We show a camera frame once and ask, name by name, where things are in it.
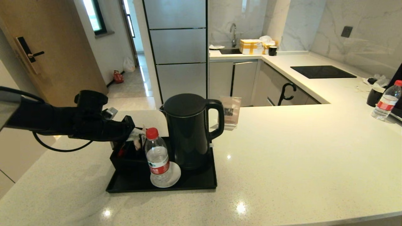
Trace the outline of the pink black tea packet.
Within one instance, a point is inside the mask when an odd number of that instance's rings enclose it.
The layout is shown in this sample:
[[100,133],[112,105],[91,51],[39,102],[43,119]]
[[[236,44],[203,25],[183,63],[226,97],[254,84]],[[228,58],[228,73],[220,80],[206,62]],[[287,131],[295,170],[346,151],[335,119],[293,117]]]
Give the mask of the pink black tea packet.
[[141,150],[146,139],[146,128],[135,127],[125,143],[134,145],[136,151]]

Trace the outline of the black electric kettle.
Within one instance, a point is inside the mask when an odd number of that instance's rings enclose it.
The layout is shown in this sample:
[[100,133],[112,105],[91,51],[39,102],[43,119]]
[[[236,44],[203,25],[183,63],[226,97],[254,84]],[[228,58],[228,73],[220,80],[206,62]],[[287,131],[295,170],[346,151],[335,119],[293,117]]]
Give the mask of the black electric kettle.
[[[218,126],[210,132],[208,111],[218,113]],[[181,169],[197,170],[207,164],[210,142],[221,136],[225,128],[224,106],[217,99],[205,99],[196,94],[170,97],[160,108],[165,115],[171,148]]]

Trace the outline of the clear water bottle red cap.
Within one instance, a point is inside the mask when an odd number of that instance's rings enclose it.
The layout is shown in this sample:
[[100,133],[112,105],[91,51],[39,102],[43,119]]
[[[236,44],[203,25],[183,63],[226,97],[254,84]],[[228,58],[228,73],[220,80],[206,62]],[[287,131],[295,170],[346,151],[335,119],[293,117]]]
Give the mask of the clear water bottle red cap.
[[172,186],[169,154],[164,140],[155,127],[145,132],[145,157],[150,170],[150,179],[154,186],[166,188]]
[[382,97],[376,104],[376,107],[373,109],[371,116],[377,120],[386,120],[401,97],[402,80],[396,80],[394,85],[384,91]]

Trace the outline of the white plastic bag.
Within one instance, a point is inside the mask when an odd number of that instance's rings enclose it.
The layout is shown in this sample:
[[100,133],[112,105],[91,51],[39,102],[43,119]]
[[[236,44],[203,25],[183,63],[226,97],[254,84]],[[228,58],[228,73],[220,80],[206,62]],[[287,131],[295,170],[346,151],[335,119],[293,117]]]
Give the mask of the white plastic bag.
[[123,70],[125,73],[133,73],[135,71],[135,63],[129,58],[125,57],[123,62]]

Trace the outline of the black rectangular serving tray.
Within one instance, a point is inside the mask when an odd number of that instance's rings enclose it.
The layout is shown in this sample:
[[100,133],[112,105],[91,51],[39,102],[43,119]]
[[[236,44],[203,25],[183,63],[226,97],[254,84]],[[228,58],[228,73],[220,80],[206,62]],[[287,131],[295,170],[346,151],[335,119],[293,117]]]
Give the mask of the black rectangular serving tray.
[[217,177],[213,149],[208,151],[207,162],[196,170],[181,170],[178,182],[168,188],[158,188],[150,181],[150,173],[120,173],[115,170],[106,191],[109,193],[182,191],[197,189],[215,189]]

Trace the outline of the brown wooden door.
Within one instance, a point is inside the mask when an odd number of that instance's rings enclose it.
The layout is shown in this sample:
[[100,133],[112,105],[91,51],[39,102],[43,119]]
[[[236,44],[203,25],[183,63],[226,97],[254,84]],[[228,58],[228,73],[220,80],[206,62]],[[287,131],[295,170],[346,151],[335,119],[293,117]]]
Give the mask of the brown wooden door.
[[[39,96],[56,107],[75,106],[82,90],[108,93],[74,0],[0,0],[0,28]],[[16,37],[24,37],[41,73],[35,75]]]

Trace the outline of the grey refrigerator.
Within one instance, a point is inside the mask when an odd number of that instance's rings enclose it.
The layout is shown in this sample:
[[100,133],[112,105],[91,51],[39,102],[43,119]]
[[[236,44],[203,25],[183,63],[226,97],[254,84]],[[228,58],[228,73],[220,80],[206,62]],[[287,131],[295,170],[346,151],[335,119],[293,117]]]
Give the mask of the grey refrigerator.
[[207,0],[143,0],[162,102],[207,96]]

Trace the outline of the acrylic QR code sign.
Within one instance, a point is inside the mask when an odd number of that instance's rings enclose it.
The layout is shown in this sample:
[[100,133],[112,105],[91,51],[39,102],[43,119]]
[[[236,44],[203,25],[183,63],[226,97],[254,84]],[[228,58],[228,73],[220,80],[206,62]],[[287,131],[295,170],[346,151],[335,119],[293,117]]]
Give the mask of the acrylic QR code sign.
[[224,130],[234,130],[238,124],[242,99],[241,97],[219,96],[219,100],[224,108]]

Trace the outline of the grey kitchen base cabinet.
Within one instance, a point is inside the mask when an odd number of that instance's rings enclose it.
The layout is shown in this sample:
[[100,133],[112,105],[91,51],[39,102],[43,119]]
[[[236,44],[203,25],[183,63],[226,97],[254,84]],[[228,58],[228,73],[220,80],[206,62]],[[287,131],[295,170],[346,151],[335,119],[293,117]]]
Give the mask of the grey kitchen base cabinet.
[[[262,60],[211,61],[209,64],[208,97],[241,97],[242,107],[277,106],[282,86],[293,83]],[[314,105],[319,102],[297,86],[293,92],[286,87],[283,105]]]

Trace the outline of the black framed window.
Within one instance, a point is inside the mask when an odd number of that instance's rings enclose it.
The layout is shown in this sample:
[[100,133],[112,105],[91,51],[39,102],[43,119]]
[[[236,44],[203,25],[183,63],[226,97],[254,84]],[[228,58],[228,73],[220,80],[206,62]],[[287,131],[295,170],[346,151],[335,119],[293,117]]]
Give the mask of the black framed window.
[[102,16],[99,0],[83,0],[83,3],[94,34],[96,36],[106,34],[107,28]]

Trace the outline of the cardboard box yellow tape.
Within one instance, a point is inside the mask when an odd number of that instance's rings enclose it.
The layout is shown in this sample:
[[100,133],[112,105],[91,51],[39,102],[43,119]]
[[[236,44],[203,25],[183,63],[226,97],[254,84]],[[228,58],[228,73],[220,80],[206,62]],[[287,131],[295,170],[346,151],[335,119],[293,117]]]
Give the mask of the cardboard box yellow tape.
[[240,52],[244,55],[261,55],[265,47],[261,40],[240,40]]

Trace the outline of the small box yellow tape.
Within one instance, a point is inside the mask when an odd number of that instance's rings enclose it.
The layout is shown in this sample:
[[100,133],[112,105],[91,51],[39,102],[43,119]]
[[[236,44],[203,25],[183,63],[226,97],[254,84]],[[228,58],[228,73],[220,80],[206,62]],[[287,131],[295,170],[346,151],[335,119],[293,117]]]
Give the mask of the small box yellow tape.
[[268,49],[270,46],[277,46],[277,42],[274,40],[270,43],[263,43],[263,55],[268,55]]

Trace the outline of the black induction cooktop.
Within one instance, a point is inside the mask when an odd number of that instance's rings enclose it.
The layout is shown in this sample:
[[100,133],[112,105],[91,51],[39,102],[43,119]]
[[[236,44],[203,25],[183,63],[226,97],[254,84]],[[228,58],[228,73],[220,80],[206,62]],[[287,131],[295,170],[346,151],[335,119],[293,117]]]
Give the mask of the black induction cooktop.
[[302,74],[308,79],[325,79],[325,78],[356,78],[351,73],[347,73],[334,66],[292,66],[296,72]]

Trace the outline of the black mug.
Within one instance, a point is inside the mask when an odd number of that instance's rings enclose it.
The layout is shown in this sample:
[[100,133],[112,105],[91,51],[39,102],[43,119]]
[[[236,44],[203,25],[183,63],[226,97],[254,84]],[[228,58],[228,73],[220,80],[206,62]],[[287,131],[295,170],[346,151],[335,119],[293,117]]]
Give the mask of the black mug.
[[379,102],[380,98],[382,97],[385,90],[386,89],[382,88],[382,87],[372,88],[367,97],[366,104],[371,107],[375,107],[377,105],[377,103]]

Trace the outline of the crumpled clear wrapper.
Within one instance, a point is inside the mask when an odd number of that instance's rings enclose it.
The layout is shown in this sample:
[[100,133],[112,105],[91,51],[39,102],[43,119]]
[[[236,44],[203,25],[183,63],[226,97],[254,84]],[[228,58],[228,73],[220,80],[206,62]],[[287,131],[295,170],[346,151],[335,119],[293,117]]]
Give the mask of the crumpled clear wrapper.
[[375,74],[373,77],[370,78],[362,78],[363,83],[368,85],[369,87],[381,87],[387,86],[390,82],[383,74]]

